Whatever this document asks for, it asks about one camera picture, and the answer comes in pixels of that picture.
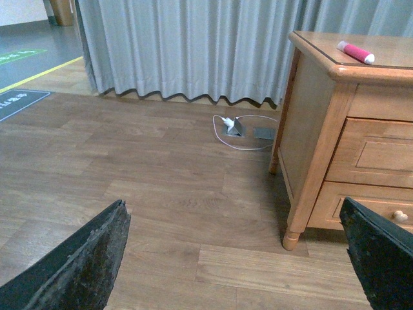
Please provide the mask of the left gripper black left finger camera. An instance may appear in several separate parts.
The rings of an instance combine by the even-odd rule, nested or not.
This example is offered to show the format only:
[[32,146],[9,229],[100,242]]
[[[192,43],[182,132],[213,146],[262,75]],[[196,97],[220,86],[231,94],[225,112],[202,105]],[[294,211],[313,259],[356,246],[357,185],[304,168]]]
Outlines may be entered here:
[[1,286],[1,309],[104,309],[123,259],[131,215],[117,200]]

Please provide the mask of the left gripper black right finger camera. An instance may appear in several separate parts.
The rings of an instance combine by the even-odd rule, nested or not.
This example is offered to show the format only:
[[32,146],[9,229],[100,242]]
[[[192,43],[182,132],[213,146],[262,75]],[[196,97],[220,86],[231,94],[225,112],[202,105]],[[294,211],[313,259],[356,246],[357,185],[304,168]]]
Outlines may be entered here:
[[350,197],[339,214],[348,255],[373,309],[412,309],[412,233]]

